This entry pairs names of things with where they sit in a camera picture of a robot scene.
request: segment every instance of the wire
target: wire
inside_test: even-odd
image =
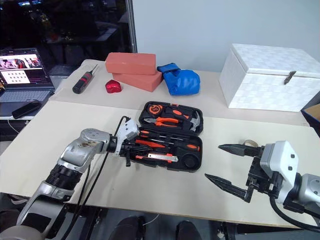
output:
[[[8,121],[9,126],[19,134],[20,132],[17,131],[13,126],[11,126],[11,124],[10,124],[10,122],[9,122],[9,119],[8,119],[7,121]]]
[[[119,128],[120,128],[120,126],[121,126],[121,123],[122,123],[122,121],[123,121],[124,118],[126,119],[126,122],[130,120],[129,117],[127,117],[127,116],[122,116],[122,118],[121,118],[121,120],[120,120],[120,122],[119,122],[119,124],[118,124],[118,126],[117,126],[117,128],[116,128],[116,130],[115,130],[115,133],[114,133],[115,136],[117,135],[118,130],[119,130]],[[87,203],[87,201],[88,201],[88,199],[89,199],[89,197],[90,197],[90,195],[91,195],[91,193],[92,193],[92,191],[93,191],[93,189],[94,189],[94,187],[95,187],[95,185],[96,185],[96,183],[97,183],[97,181],[98,181],[98,178],[99,178],[99,176],[100,176],[100,174],[101,174],[101,172],[102,172],[102,169],[104,168],[104,165],[105,165],[105,163],[106,163],[106,160],[107,160],[108,155],[109,155],[109,152],[107,152],[107,153],[105,154],[104,159],[103,159],[102,164],[101,164],[101,167],[100,167],[100,169],[99,169],[99,172],[98,172],[98,174],[96,175],[96,177],[95,177],[95,179],[94,179],[94,182],[93,182],[93,184],[92,184],[92,186],[91,186],[91,188],[90,188],[87,196],[85,197],[85,199],[84,199],[82,205],[80,206],[80,209],[79,209],[78,212],[76,213],[76,215],[72,218],[71,223],[70,223],[68,229],[65,231],[64,235],[62,236],[61,240],[66,240],[66,239],[67,239],[67,237],[68,237],[68,235],[70,234],[72,228],[73,228],[74,225],[76,224],[76,221],[77,221],[78,217],[80,216],[81,210],[82,210],[83,207],[86,205],[86,203]]]
[[[78,210],[79,210],[80,203],[81,203],[82,197],[83,197],[84,192],[85,192],[85,189],[86,189],[86,185],[87,185],[87,181],[88,181],[88,178],[89,178],[89,174],[90,174],[90,164],[89,164],[89,166],[88,166],[88,170],[86,171],[85,180],[84,180],[84,183],[83,183],[83,185],[82,185],[82,189],[81,189],[81,193],[80,193],[78,202],[77,202],[77,204],[76,204],[76,206],[75,206],[75,209],[74,209],[74,213],[73,213],[73,216],[72,216],[72,220],[75,219],[76,213],[77,213]]]
[[[288,223],[297,226],[298,228],[309,230],[312,232],[320,233],[320,227],[309,225],[302,223],[300,221],[294,220],[291,217],[285,215],[277,206],[276,201],[274,198],[270,197],[270,204],[272,209],[278,214],[283,220],[287,221]]]
[[[305,209],[304,212],[305,212],[306,214],[311,215],[312,217],[314,217],[314,218],[316,218],[316,219],[320,219],[320,214],[318,214],[318,213],[315,213],[315,212],[310,211],[310,210],[308,210],[308,209]]]
[[[142,224],[142,226],[145,226],[145,225],[148,225],[150,223],[152,223],[154,220],[156,220],[158,217],[159,217],[160,214],[158,214],[154,219],[152,219],[151,221],[148,221],[147,223],[145,224]]]

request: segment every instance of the laptop keyboard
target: laptop keyboard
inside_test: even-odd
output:
[[[6,91],[0,96],[0,103],[12,102],[32,102],[38,100],[42,102],[50,91]]]

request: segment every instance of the cardboard box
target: cardboard box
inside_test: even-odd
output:
[[[320,137],[320,104],[302,110],[302,114]]]

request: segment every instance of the table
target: table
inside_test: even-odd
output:
[[[49,101],[0,157],[0,192],[31,196],[47,178],[65,147],[81,130],[96,128],[113,133],[121,116],[137,120],[139,110],[62,101]],[[228,143],[255,140],[259,145],[288,140],[297,152],[301,174],[319,174],[320,142],[311,127],[257,121],[204,117],[201,168],[194,173],[170,171],[108,157],[88,205],[190,216],[233,223],[292,227],[273,212],[266,195],[254,192],[251,203],[228,194],[205,176],[226,178],[245,188],[251,157],[240,157],[217,148]],[[103,160],[97,155],[91,166],[91,184]],[[76,203],[82,183],[75,189]],[[307,224],[307,215],[287,212]]]
[[[73,93],[72,87],[75,83],[86,71],[91,71],[96,64],[98,64],[98,69],[93,73],[92,82],[83,93]],[[107,72],[105,62],[87,59],[67,79],[62,81],[55,95],[50,99],[135,110],[142,110],[148,101],[159,101],[199,108],[205,117],[309,126],[301,112],[228,108],[219,84],[220,74],[209,71],[196,71],[196,73],[201,79],[200,93],[196,95],[171,96],[164,81],[154,92],[121,83],[123,88],[121,92],[109,94],[105,84],[113,77]]]

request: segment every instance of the box latch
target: box latch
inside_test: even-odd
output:
[[[296,72],[297,72],[297,71],[291,71],[291,72],[289,73],[289,76],[287,76],[287,77],[285,78],[283,84],[286,85],[287,83],[289,83],[290,80],[292,79],[292,77],[295,75]]]

